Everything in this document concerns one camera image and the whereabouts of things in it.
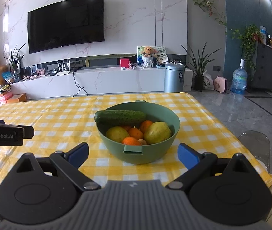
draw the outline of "bowl handle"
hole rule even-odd
[[[143,155],[142,146],[126,145],[124,146],[123,153],[128,155]]]

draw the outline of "green bowl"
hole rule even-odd
[[[106,148],[115,157],[127,163],[150,163],[163,157],[167,150],[171,147],[180,128],[178,116],[167,107],[155,103],[148,103],[145,101],[120,103],[109,107],[107,110],[141,111],[147,115],[146,120],[151,120],[153,122],[164,121],[172,131],[172,137],[158,144],[132,146],[120,144],[110,140],[106,137],[106,131],[110,128],[110,126],[97,123],[98,132]]]

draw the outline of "television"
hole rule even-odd
[[[104,41],[104,0],[65,0],[28,12],[29,53]]]

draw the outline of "orange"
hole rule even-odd
[[[123,139],[122,144],[125,145],[141,145],[141,143],[133,137],[126,137]]]
[[[131,126],[129,125],[123,125],[121,126],[123,129],[125,129],[126,131],[129,131],[130,128],[132,128]]]
[[[137,128],[130,128],[127,132],[131,137],[136,138],[137,140],[143,139],[143,133]]]
[[[153,124],[153,122],[150,121],[150,120],[143,121],[143,122],[141,123],[139,129],[140,129],[140,131],[144,134],[144,133],[147,131],[147,129],[148,129],[152,124]]]

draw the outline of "table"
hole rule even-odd
[[[149,164],[133,165],[112,156],[102,143],[94,122],[94,114],[114,104],[146,100],[173,110],[181,128],[166,155]],[[179,143],[186,143],[200,153],[210,151],[230,158],[243,153],[267,186],[272,177],[251,153],[194,97],[187,93],[129,94],[75,98],[58,98],[6,104],[0,107],[0,119],[7,124],[31,125],[35,135],[23,146],[0,147],[0,182],[26,152],[36,157],[49,156],[56,150],[68,151],[81,142],[89,144],[89,158],[79,168],[89,178],[105,185],[107,180],[160,179],[166,185],[186,172],[177,157]]]

